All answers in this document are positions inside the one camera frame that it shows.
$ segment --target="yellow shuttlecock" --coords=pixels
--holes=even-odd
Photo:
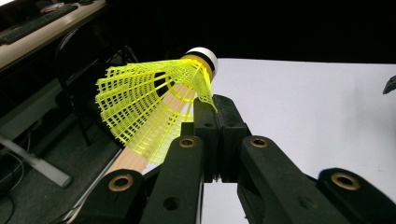
[[[196,94],[213,105],[211,80],[218,60],[209,49],[194,48],[181,59],[110,67],[97,82],[96,103],[103,121],[125,146],[162,163],[182,122],[192,121]]]

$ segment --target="black chair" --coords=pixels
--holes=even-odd
[[[94,101],[98,93],[96,81],[106,76],[109,66],[137,63],[121,25],[116,16],[106,12],[100,14],[69,32],[55,53],[57,78],[63,88],[56,101],[75,115],[88,146],[91,141],[87,130],[94,121],[122,147],[102,122]],[[83,122],[85,117],[91,119],[88,125]]]

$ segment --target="shuttlecock cork base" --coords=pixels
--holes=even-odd
[[[96,103],[103,121],[126,147],[154,163],[162,163],[182,122],[192,121],[196,95],[212,100],[216,55],[194,48],[178,60],[129,63],[110,67],[97,82]]]

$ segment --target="keyboard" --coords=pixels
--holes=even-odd
[[[76,10],[77,8],[78,8],[78,6],[75,6],[75,5],[64,5],[54,11],[43,14],[42,16],[37,17],[36,19],[34,19],[32,21],[28,21],[28,22],[24,23],[23,25],[13,29],[9,33],[0,36],[0,44],[2,44],[2,45],[12,44],[15,41],[40,29],[41,27],[43,27],[53,21],[58,20],[62,16],[67,15],[68,13]]]

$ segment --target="shuttlecock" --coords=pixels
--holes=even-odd
[[[117,139],[160,164],[180,136],[181,123],[192,121],[197,96],[217,111],[211,90],[217,70],[217,57],[206,48],[191,49],[177,60],[110,67],[97,82],[96,103]]]

